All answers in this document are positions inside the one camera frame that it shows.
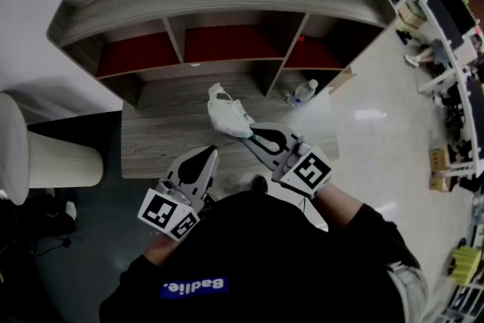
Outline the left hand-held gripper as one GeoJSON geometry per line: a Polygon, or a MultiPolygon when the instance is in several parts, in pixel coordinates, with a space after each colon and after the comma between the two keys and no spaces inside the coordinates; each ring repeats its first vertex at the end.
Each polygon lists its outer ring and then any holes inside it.
{"type": "Polygon", "coordinates": [[[218,164],[219,152],[213,145],[176,158],[167,179],[147,191],[138,218],[174,241],[182,240],[200,221],[218,164]]]}

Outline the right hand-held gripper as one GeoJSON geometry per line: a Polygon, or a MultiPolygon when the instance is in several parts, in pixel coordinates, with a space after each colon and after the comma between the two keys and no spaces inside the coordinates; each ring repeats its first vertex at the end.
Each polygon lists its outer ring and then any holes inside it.
{"type": "Polygon", "coordinates": [[[272,173],[272,181],[313,200],[333,170],[324,152],[281,123],[256,123],[243,144],[272,173]]]}

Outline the yellow-green ribbed object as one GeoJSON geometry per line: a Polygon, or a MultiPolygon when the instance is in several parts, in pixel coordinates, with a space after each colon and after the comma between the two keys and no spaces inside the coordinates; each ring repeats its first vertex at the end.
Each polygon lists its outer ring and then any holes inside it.
{"type": "Polygon", "coordinates": [[[482,252],[468,246],[462,246],[451,252],[451,262],[448,267],[448,277],[457,286],[467,286],[479,267],[482,252]]]}

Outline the clear plastic water bottle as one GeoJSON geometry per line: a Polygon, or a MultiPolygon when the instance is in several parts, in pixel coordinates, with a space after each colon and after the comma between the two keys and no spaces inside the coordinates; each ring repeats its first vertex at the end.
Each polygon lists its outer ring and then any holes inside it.
{"type": "Polygon", "coordinates": [[[309,81],[303,82],[288,96],[288,105],[296,107],[307,102],[314,96],[317,87],[318,81],[316,79],[310,79],[309,81]]]}

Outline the wood-grain panel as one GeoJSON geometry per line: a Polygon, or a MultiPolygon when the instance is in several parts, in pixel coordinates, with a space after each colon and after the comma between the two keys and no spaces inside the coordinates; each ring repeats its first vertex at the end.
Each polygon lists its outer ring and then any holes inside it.
{"type": "Polygon", "coordinates": [[[217,132],[207,111],[208,90],[220,83],[240,100],[258,123],[289,126],[338,160],[340,149],[327,90],[300,107],[290,107],[285,95],[302,81],[299,73],[283,72],[282,80],[264,96],[260,81],[251,73],[190,76],[148,82],[136,107],[124,106],[121,126],[121,166],[126,179],[160,178],[178,156],[198,147],[215,145],[219,170],[242,173],[263,171],[264,166],[239,141],[217,132]]]}

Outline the small cardboard box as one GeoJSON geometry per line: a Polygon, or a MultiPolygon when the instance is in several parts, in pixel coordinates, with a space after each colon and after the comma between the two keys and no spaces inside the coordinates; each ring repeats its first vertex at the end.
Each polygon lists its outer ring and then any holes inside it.
{"type": "Polygon", "coordinates": [[[450,192],[451,177],[432,176],[430,178],[429,189],[431,191],[450,192]]]}
{"type": "Polygon", "coordinates": [[[442,172],[450,169],[450,159],[447,148],[436,148],[429,152],[430,171],[442,172]]]}

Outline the person's black shoe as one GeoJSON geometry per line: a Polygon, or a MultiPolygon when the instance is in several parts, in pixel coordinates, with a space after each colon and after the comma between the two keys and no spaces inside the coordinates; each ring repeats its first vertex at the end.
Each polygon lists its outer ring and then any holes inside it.
{"type": "Polygon", "coordinates": [[[268,193],[268,183],[267,180],[261,176],[257,175],[251,183],[250,190],[254,193],[260,195],[267,195],[268,193]]]}

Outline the person's left forearm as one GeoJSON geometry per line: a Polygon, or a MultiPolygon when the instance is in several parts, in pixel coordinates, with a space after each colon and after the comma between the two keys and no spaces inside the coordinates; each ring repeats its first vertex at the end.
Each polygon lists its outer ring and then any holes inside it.
{"type": "Polygon", "coordinates": [[[178,245],[179,242],[171,239],[170,236],[159,234],[152,240],[143,256],[155,266],[161,267],[178,245]]]}

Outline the long white workbench row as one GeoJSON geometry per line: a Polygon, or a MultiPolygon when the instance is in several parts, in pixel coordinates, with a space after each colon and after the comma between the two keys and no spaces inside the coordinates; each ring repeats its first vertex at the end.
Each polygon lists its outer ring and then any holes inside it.
{"type": "Polygon", "coordinates": [[[430,81],[419,85],[417,90],[420,93],[431,94],[434,104],[446,110],[448,114],[446,125],[451,131],[453,139],[462,141],[464,147],[457,161],[451,163],[450,169],[437,174],[441,177],[451,177],[451,179],[463,178],[468,175],[479,178],[484,175],[484,160],[479,159],[479,147],[467,84],[479,80],[484,90],[484,83],[479,77],[479,66],[484,65],[484,34],[476,24],[473,30],[462,35],[464,43],[452,50],[450,41],[446,40],[444,32],[428,8],[426,1],[399,0],[396,8],[400,9],[405,3],[416,4],[427,19],[426,23],[429,25],[432,35],[425,40],[425,48],[434,39],[439,39],[450,60],[447,65],[421,64],[419,66],[429,67],[438,74],[430,81]]]}

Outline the beige storage box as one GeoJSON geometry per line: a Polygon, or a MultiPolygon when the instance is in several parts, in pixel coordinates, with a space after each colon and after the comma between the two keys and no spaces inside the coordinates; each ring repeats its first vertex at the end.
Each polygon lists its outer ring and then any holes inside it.
{"type": "Polygon", "coordinates": [[[406,25],[409,25],[417,30],[420,29],[427,21],[425,16],[422,15],[416,7],[410,7],[407,3],[400,7],[398,13],[400,19],[406,25]]]}

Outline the person's black sweatshirt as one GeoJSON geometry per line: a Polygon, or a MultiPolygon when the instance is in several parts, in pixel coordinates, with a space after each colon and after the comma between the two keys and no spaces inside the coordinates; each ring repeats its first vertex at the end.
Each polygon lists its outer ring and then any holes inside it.
{"type": "Polygon", "coordinates": [[[427,284],[397,227],[363,206],[343,229],[293,204],[220,200],[155,266],[138,257],[101,323],[418,323],[427,284]]]}

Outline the white metal rack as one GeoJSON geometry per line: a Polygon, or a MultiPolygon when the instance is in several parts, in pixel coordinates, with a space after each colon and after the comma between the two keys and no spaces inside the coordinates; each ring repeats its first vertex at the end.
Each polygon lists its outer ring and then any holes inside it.
{"type": "Polygon", "coordinates": [[[484,285],[457,286],[445,316],[451,323],[478,323],[480,316],[484,318],[484,285]]]}

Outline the person's right forearm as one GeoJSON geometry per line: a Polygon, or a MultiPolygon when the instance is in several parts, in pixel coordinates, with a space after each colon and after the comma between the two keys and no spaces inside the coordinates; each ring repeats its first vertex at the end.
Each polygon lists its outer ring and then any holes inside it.
{"type": "Polygon", "coordinates": [[[327,183],[314,196],[312,205],[326,222],[328,230],[335,231],[345,228],[363,203],[336,185],[327,183]]]}

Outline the white tissues pack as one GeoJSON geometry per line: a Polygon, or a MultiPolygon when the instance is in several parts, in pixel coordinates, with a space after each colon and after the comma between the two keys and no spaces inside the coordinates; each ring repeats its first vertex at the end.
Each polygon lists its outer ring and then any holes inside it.
{"type": "Polygon", "coordinates": [[[248,115],[239,100],[234,100],[220,83],[212,85],[208,95],[207,110],[213,128],[217,132],[235,138],[253,136],[253,130],[250,127],[255,120],[248,115]]]}

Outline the white ribbed pedestal table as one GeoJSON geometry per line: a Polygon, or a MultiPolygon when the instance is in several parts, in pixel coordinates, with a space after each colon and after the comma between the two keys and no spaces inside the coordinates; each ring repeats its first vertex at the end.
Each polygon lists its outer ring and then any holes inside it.
{"type": "Polygon", "coordinates": [[[0,200],[19,206],[31,189],[92,187],[103,174],[98,151],[29,131],[16,101],[0,93],[0,200]]]}

